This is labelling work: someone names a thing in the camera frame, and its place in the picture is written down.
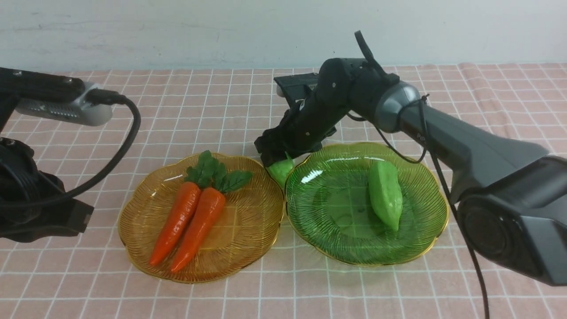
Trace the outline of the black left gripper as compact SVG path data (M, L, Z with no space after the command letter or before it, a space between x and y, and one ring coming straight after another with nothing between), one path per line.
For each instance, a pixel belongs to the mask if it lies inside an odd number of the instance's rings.
M1 204L38 202L65 193L61 179L37 168L34 154L19 140L1 139ZM77 198L50 206L4 207L0 209L0 236L19 243L46 237L76 237L85 232L93 212L93 206Z

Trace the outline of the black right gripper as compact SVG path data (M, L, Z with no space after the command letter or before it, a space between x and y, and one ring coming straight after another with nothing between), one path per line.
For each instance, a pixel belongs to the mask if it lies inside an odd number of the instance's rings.
M254 141L264 168L292 160L289 153L310 153L346 115L348 95L363 58L330 58L318 70L316 88L286 111L277 127Z

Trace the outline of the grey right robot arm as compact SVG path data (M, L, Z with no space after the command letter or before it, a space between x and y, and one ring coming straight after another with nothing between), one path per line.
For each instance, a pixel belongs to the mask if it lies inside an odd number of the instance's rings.
M278 77L290 105L255 140L265 167L318 151L350 112L379 132L403 132L452 171L449 201L480 256L551 286L567 283L566 159L427 106L425 97L373 58L331 58L318 74Z

